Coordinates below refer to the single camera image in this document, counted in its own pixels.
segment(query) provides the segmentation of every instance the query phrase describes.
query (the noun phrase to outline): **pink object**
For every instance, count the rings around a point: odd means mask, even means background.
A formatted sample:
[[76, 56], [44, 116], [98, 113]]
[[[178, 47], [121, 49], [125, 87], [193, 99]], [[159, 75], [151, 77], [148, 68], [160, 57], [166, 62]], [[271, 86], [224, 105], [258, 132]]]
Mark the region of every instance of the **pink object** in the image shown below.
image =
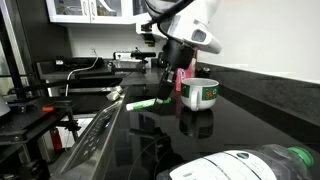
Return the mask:
[[187, 70], [179, 68], [177, 70], [176, 91], [181, 91], [182, 80], [191, 78], [191, 76], [192, 76], [192, 63], [190, 63], [189, 68]]

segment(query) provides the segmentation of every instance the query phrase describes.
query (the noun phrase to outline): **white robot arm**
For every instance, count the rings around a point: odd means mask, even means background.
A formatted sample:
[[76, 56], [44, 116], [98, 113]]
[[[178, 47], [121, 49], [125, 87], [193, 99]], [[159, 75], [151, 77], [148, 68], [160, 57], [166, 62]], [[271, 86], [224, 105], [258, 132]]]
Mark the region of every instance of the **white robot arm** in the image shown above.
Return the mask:
[[[163, 47], [162, 61], [168, 67], [162, 75], [157, 102], [167, 99], [175, 85], [178, 68], [187, 69], [196, 49], [219, 54], [220, 42], [208, 31], [211, 17], [219, 0], [146, 0], [151, 21], [141, 26], [141, 31], [158, 30], [168, 38]], [[168, 31], [163, 30], [165, 20], [171, 20]]]
[[168, 34], [202, 51], [219, 54], [220, 42], [208, 31], [210, 19], [216, 12], [219, 0], [195, 0], [172, 20]]

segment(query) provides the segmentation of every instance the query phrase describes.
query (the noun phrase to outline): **wall outlet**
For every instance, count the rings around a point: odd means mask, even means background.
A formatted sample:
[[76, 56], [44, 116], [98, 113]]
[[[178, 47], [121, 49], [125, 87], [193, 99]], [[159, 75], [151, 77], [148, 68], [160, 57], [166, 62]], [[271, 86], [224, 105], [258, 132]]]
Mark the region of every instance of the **wall outlet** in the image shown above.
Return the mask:
[[91, 46], [90, 55], [96, 55], [95, 51], [96, 51], [96, 48], [94, 46]]

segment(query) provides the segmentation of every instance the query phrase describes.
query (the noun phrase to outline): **white cabinet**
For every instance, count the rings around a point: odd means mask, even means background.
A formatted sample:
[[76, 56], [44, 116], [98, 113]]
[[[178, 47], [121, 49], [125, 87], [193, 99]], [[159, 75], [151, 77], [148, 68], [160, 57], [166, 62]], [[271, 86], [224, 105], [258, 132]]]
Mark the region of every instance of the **white cabinet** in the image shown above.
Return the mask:
[[47, 0], [51, 22], [90, 23], [88, 0]]
[[54, 23], [134, 24], [144, 0], [46, 0]]
[[133, 24], [132, 0], [89, 0], [91, 23]]

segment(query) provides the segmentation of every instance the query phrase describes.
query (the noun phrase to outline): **white mug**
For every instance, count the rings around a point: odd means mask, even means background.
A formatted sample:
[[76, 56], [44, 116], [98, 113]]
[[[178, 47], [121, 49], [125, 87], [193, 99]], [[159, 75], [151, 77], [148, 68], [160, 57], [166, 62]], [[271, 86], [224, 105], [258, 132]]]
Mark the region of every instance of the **white mug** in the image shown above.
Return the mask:
[[212, 79], [188, 78], [181, 81], [181, 100], [192, 111], [211, 108], [217, 98], [219, 82]]

